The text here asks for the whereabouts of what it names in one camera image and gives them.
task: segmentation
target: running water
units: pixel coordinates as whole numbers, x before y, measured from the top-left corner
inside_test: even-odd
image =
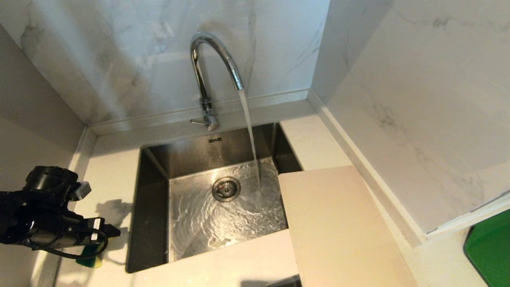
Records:
[[[260,173],[259,173],[259,162],[257,161],[257,154],[255,152],[255,141],[253,140],[253,128],[251,127],[250,120],[250,112],[248,111],[248,103],[246,102],[246,95],[244,94],[244,90],[239,90],[239,97],[241,98],[241,104],[243,105],[244,117],[246,118],[246,123],[248,124],[248,133],[250,135],[251,141],[251,151],[253,152],[253,159],[255,160],[255,169],[257,172],[257,184],[260,190]]]

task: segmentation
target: white cutting board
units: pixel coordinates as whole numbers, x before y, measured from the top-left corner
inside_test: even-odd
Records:
[[[304,287],[417,286],[355,167],[278,180]]]

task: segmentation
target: faucet spout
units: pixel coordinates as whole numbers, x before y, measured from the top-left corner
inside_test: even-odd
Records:
[[[198,62],[198,59],[200,58],[198,47],[202,43],[206,43],[211,46],[221,57],[223,63],[225,63],[225,66],[236,90],[242,90],[244,85],[241,80],[241,74],[237,69],[237,65],[232,59],[232,56],[226,49],[225,45],[211,33],[197,32],[191,39],[191,60],[193,62],[193,68],[195,69],[198,88],[200,89],[200,105],[202,107],[204,122],[206,123],[208,130],[215,130],[219,127],[219,122],[216,119],[216,115],[214,114],[212,99],[206,90],[206,85],[202,76],[202,70],[200,68],[200,63]]]

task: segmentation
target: drain strainer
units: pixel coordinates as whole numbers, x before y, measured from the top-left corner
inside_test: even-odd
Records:
[[[213,196],[221,202],[234,200],[241,191],[241,184],[233,177],[222,177],[213,185]]]

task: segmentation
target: sink basin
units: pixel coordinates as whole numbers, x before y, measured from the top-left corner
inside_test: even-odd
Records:
[[[288,228],[278,174],[301,167],[278,123],[142,149],[129,273]]]

